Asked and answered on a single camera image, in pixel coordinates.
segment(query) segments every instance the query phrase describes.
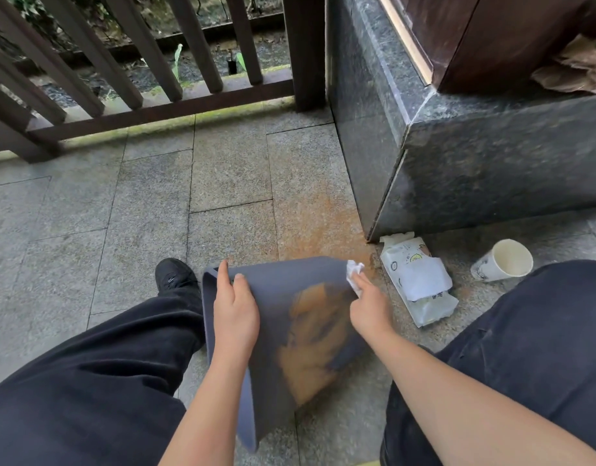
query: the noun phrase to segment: crumpled brown paper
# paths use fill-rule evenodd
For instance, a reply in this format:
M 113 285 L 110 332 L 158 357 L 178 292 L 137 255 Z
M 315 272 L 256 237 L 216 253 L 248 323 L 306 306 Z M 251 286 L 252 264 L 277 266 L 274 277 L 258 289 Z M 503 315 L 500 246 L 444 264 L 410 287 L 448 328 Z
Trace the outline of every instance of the crumpled brown paper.
M 596 39 L 578 35 L 554 61 L 535 70 L 531 78 L 549 90 L 596 93 Z

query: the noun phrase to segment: wooden railing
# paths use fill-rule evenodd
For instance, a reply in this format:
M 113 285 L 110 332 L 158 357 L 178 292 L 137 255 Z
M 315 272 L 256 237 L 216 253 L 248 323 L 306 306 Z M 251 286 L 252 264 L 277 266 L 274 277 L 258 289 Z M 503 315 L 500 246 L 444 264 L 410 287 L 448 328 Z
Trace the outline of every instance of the wooden railing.
M 37 113 L 0 90 L 0 150 L 29 162 L 58 156 L 60 140 L 81 135 L 290 95 L 299 110 L 325 103 L 324 0 L 283 0 L 291 68 L 269 72 L 261 71 L 244 0 L 226 0 L 247 76 L 225 78 L 190 0 L 167 0 L 204 80 L 188 89 L 175 78 L 133 0 L 106 0 L 162 88 L 154 95 L 138 91 L 70 0 L 41 1 L 120 99 L 100 101 L 22 15 L 0 0 L 0 29 L 78 104 L 61 108 L 0 53 L 0 83 Z

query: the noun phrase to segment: green leaf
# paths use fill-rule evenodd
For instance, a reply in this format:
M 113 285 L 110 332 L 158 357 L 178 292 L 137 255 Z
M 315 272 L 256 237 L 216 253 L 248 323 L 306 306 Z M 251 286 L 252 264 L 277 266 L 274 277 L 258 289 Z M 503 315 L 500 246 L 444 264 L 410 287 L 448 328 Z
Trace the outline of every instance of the green leaf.
M 237 54 L 235 54 L 235 60 L 238 61 L 238 64 L 241 65 L 242 70 L 244 70 L 244 72 L 246 71 L 246 64 L 244 63 L 244 58 L 242 57 L 242 53 L 238 52 Z
M 182 47 L 184 47 L 181 44 L 178 44 L 178 48 L 175 49 L 175 63 L 173 64 L 173 75 L 175 76 L 175 78 L 178 79 L 179 81 L 179 56 L 181 55 L 181 49 Z

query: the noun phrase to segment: person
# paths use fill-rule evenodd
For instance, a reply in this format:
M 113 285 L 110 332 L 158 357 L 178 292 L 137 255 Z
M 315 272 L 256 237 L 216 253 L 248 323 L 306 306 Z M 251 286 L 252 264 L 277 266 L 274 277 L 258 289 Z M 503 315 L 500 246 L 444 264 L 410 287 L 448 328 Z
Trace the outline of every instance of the person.
M 596 261 L 536 270 L 435 355 L 396 334 L 388 298 L 353 278 L 351 322 L 394 380 L 382 464 L 596 465 Z M 224 261 L 214 357 L 186 410 L 172 395 L 204 343 L 200 291 L 175 259 L 156 282 L 157 297 L 0 384 L 0 465 L 233 463 L 255 299 Z

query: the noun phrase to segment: trouser leg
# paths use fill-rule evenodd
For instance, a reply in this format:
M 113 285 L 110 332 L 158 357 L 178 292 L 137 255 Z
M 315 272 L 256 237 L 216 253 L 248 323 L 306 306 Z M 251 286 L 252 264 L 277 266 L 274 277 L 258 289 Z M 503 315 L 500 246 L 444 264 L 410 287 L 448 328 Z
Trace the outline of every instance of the trouser leg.
M 596 450 L 596 261 L 538 269 L 436 356 Z M 394 383 L 380 461 L 440 464 Z
M 157 465 L 205 341 L 198 288 L 148 299 L 0 384 L 0 465 Z

